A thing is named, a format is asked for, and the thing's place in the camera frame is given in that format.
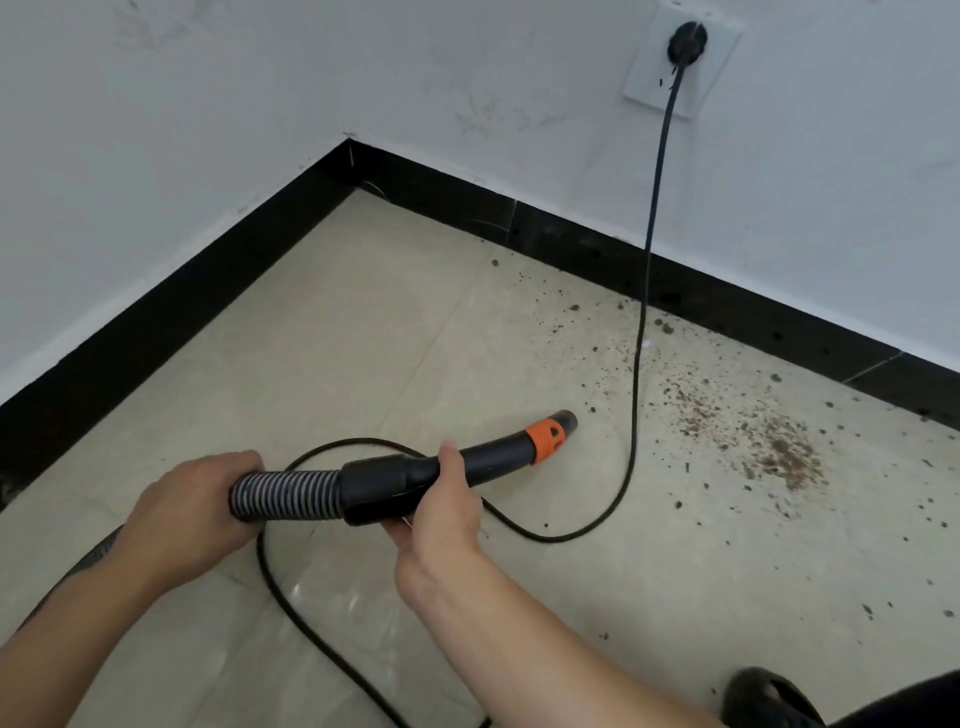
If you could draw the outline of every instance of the hand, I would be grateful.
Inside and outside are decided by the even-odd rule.
[[[456,569],[465,557],[482,555],[477,534],[483,505],[467,485],[463,455],[445,440],[438,457],[440,477],[414,515],[383,524],[397,548],[396,590],[414,612],[436,592],[442,571]]]
[[[196,579],[259,530],[231,515],[228,492],[260,470],[253,450],[180,463],[143,492],[102,563],[143,579],[153,597]]]

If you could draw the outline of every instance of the black plastic tube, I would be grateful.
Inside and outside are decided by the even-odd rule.
[[[548,457],[577,427],[561,410],[520,432],[461,450],[472,487]],[[440,476],[437,456],[386,455],[347,463],[340,471],[251,473],[230,489],[241,521],[327,521],[363,525],[412,513]]]

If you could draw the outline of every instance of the white outlet plate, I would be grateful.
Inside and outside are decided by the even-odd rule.
[[[674,73],[673,64],[666,56],[666,47],[677,28],[689,20],[704,24],[707,48],[703,56],[684,72],[684,82],[673,112],[684,119],[697,115],[740,39],[743,27],[737,20],[691,0],[660,0],[646,42],[637,51],[627,76],[624,96],[647,106],[666,109]]]

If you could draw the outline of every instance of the dust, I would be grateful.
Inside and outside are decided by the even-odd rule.
[[[667,379],[670,386],[663,391],[665,404],[677,409],[684,435],[711,441],[728,467],[747,480],[773,476],[791,493],[829,485],[804,423],[762,400],[733,406],[729,396],[711,392],[698,381]]]

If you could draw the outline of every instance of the black electrical cord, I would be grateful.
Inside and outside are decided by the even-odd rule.
[[[666,138],[667,134],[670,131],[670,120],[673,118],[673,108],[677,103],[677,93],[680,90],[680,83],[684,79],[684,70],[685,68],[693,61],[700,56],[700,53],[703,52],[703,46],[706,44],[707,39],[706,35],[703,35],[702,39],[696,35],[696,33],[701,32],[703,26],[697,25],[690,30],[686,36],[682,36],[681,33],[684,31],[682,27],[671,39],[671,48],[674,47],[675,41],[679,45],[679,56],[676,65],[676,72],[674,73],[673,86],[670,89],[670,99],[667,102],[666,110],[663,113],[663,126],[660,130],[660,147],[657,150],[657,167],[654,172],[654,186],[653,191],[651,192],[650,197],[650,217],[647,221],[647,237],[646,242],[643,246],[644,252],[644,270],[643,270],[643,289],[640,293],[640,323],[636,330],[636,350],[634,352],[634,378],[633,378],[633,406],[631,410],[631,420],[630,420],[630,455],[627,458],[627,470],[623,475],[623,482],[620,483],[620,488],[616,492],[616,496],[613,497],[611,504],[607,506],[606,510],[597,516],[593,521],[578,528],[575,531],[570,531],[569,533],[564,533],[560,536],[543,536],[539,533],[534,533],[527,528],[519,525],[518,523],[512,521],[510,518],[501,513],[496,507],[488,503],[483,499],[484,508],[486,508],[493,516],[507,526],[510,530],[518,533],[520,536],[523,536],[530,541],[536,541],[541,544],[560,544],[564,541],[573,541],[574,539],[579,539],[581,536],[585,536],[594,528],[603,523],[608,519],[613,511],[616,510],[617,506],[620,505],[620,501],[623,500],[623,497],[627,495],[627,488],[630,486],[630,479],[634,474],[634,465],[636,463],[636,435],[638,430],[638,418],[639,418],[639,376],[640,376],[640,352],[643,348],[643,334],[647,327],[647,305],[650,300],[650,263],[651,258],[651,249],[654,243],[654,223],[657,219],[657,201],[660,197],[660,178],[663,174],[663,157],[666,154]],[[693,47],[693,44],[699,44],[699,50]],[[351,445],[378,445],[383,448],[397,450],[398,452],[403,452],[407,455],[413,455],[414,457],[424,457],[423,453],[417,452],[412,448],[408,448],[405,445],[400,443],[391,442],[390,440],[381,440],[376,437],[354,437],[347,440],[338,440],[334,443],[327,443],[326,445],[320,445],[318,448],[313,448],[309,452],[305,452],[303,455],[294,460],[290,465],[286,467],[286,470],[292,471],[299,465],[303,464],[311,457],[319,455],[321,452],[327,452],[328,450],[336,448],[345,448]],[[347,676],[354,682],[356,685],[370,697],[370,699],[376,703],[377,707],[384,712],[384,714],[394,722],[394,725],[397,728],[411,728],[410,724],[403,719],[403,717],[396,711],[396,709],[387,701],[387,699],[380,694],[380,692],[373,686],[371,683],[361,675],[357,670],[348,663],[343,656],[337,652],[333,647],[327,644],[313,629],[303,620],[303,617],[294,609],[294,606],[287,600],[287,597],[283,594],[283,591],[276,583],[274,575],[270,571],[270,565],[267,563],[267,554],[265,546],[265,536],[266,528],[260,531],[260,534],[256,537],[256,560],[260,565],[260,573],[263,574],[263,580],[267,584],[267,588],[270,590],[270,594],[273,596],[276,603],[279,605],[280,609],[290,618],[290,621],[294,623],[294,626],[301,631],[304,637],[313,643],[317,649],[319,649],[330,661],[339,667]],[[484,721],[480,724],[480,728],[489,728],[492,724],[492,719],[489,717],[484,718]]]

